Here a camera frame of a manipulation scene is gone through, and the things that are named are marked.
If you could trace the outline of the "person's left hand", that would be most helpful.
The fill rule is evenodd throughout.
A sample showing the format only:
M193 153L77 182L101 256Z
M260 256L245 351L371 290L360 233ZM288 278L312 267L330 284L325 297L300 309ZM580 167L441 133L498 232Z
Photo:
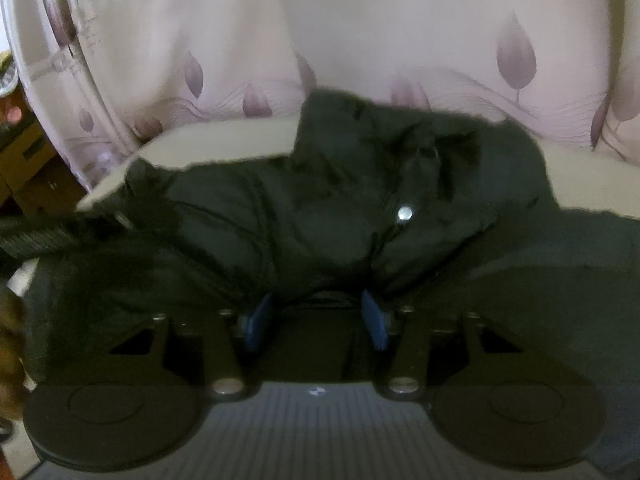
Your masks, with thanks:
M1 417L20 420L29 395L22 356L24 352L25 309L21 298L8 286L0 297L0 380Z

